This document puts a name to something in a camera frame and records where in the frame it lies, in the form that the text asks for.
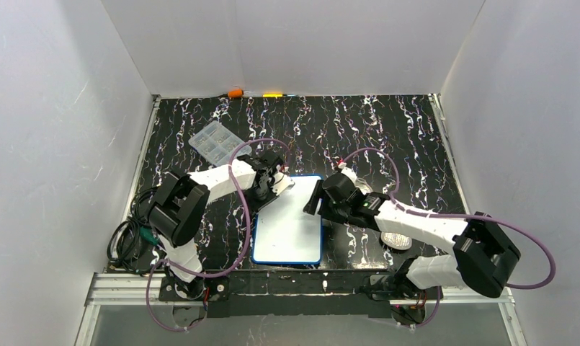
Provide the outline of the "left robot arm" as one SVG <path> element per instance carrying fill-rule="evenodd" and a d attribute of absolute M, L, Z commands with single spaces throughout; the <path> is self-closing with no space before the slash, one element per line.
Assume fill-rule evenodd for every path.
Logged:
<path fill-rule="evenodd" d="M 195 235 L 209 204 L 238 194 L 246 218 L 246 240 L 251 239 L 253 220 L 292 187 L 280 155 L 241 155 L 214 169 L 178 175 L 170 172 L 158 187 L 146 211 L 149 226 L 161 237 L 164 264 L 183 283 L 207 278 L 197 253 Z"/>

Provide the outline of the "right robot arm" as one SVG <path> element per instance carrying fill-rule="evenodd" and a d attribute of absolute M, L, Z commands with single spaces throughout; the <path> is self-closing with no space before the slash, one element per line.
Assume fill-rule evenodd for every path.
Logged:
<path fill-rule="evenodd" d="M 410 295 L 436 287 L 470 288 L 498 298 L 521 253 L 500 226 L 484 214 L 444 216 L 405 205 L 379 192 L 363 193 L 345 173 L 317 181 L 304 213 L 381 234 L 400 234 L 442 250 L 407 259 L 384 291 Z"/>

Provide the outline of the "silver mesh scrubber pad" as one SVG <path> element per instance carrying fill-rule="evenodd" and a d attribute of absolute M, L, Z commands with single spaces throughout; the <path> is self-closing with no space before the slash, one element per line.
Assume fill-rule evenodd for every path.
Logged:
<path fill-rule="evenodd" d="M 372 192 L 371 186 L 363 178 L 357 178 L 354 185 L 362 192 L 362 194 L 368 194 Z"/>

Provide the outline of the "blue framed whiteboard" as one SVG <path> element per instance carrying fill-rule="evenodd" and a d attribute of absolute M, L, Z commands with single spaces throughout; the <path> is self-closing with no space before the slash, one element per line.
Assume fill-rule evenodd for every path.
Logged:
<path fill-rule="evenodd" d="M 323 254 L 321 217 L 305 213 L 318 175 L 291 178 L 293 185 L 256 217 L 251 261 L 258 265 L 317 265 Z"/>

